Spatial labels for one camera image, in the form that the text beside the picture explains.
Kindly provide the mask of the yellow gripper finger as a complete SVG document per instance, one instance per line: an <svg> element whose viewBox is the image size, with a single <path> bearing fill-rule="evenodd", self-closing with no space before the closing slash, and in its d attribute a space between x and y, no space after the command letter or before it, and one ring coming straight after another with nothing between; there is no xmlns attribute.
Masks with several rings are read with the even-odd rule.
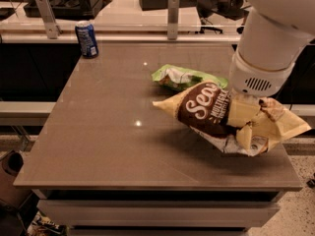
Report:
<svg viewBox="0 0 315 236"><path fill-rule="evenodd" d="M227 124L242 128L260 111L259 99L251 95L237 95L229 105Z"/></svg>
<svg viewBox="0 0 315 236"><path fill-rule="evenodd" d="M253 134L252 125L246 124L236 132L237 142L246 150L256 149L259 137Z"/></svg>

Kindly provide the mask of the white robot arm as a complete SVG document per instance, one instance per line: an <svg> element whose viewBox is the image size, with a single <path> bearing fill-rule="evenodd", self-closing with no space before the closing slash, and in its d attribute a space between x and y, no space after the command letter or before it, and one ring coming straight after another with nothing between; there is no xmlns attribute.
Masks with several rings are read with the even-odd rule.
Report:
<svg viewBox="0 0 315 236"><path fill-rule="evenodd" d="M228 124L237 128L238 144L254 154L310 129L271 96L315 36L315 1L247 1L252 9L230 66L233 99Z"/></svg>

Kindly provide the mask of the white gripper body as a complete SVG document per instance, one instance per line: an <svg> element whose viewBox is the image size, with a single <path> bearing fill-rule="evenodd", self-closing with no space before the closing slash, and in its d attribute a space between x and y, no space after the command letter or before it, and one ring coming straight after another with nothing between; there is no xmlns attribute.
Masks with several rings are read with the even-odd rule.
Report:
<svg viewBox="0 0 315 236"><path fill-rule="evenodd" d="M240 93L271 96L281 89L293 67L291 63L282 70L261 70L249 65L236 51L230 65L229 84Z"/></svg>

